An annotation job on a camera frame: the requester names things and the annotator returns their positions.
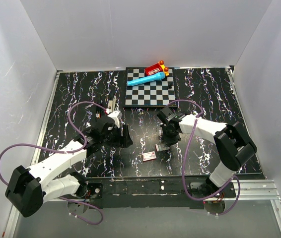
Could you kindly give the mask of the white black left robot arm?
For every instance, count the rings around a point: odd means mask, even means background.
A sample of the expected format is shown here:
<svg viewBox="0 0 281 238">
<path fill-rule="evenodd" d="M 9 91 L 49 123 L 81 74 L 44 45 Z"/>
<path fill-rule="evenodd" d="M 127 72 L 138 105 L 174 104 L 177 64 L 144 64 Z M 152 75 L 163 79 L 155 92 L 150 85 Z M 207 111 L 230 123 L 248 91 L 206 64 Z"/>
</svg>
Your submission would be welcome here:
<svg viewBox="0 0 281 238">
<path fill-rule="evenodd" d="M 88 193 L 87 178 L 78 172 L 58 178 L 72 165 L 94 155 L 103 147 L 128 148 L 133 144 L 128 126 L 121 123 L 121 112 L 102 116 L 77 135 L 60 153 L 29 166 L 13 170 L 5 196 L 23 217 L 35 214 L 45 202 L 64 195 L 83 198 Z"/>
</svg>

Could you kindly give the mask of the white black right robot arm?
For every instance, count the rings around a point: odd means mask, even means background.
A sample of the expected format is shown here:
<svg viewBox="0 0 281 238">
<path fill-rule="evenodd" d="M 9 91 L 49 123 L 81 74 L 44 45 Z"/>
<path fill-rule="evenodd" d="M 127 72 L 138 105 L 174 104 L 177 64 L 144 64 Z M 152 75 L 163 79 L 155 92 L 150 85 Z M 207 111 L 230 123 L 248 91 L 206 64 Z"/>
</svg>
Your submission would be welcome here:
<svg viewBox="0 0 281 238">
<path fill-rule="evenodd" d="M 201 196 L 220 196 L 224 184 L 257 153 L 257 147 L 246 128 L 234 124 L 213 122 L 193 114 L 172 111 L 165 107 L 157 114 L 162 122 L 162 142 L 172 146 L 181 140 L 180 134 L 193 134 L 216 145 L 220 163 L 196 191 Z"/>
</svg>

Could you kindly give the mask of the black silver stapler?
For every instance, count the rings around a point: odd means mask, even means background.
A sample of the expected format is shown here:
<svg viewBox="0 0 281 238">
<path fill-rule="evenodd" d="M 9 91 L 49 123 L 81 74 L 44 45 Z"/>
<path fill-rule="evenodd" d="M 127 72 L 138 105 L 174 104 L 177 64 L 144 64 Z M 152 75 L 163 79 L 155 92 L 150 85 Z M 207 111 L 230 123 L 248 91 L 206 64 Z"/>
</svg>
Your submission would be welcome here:
<svg viewBox="0 0 281 238">
<path fill-rule="evenodd" d="M 112 113 L 115 110 L 115 105 L 116 105 L 116 96 L 110 96 L 109 100 L 108 100 L 108 107 L 107 107 L 107 114 Z"/>
</svg>

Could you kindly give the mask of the black marker pen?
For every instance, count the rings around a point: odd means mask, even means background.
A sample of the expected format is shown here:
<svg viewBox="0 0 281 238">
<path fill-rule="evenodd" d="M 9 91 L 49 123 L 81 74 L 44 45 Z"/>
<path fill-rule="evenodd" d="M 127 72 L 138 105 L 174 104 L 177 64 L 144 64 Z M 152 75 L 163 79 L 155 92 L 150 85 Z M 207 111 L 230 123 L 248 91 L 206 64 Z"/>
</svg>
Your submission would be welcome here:
<svg viewBox="0 0 281 238">
<path fill-rule="evenodd" d="M 103 100 L 102 99 L 98 99 L 96 104 L 103 106 Z M 100 107 L 96 107 L 96 120 L 100 119 L 100 117 L 103 115 L 103 109 L 101 109 Z"/>
</svg>

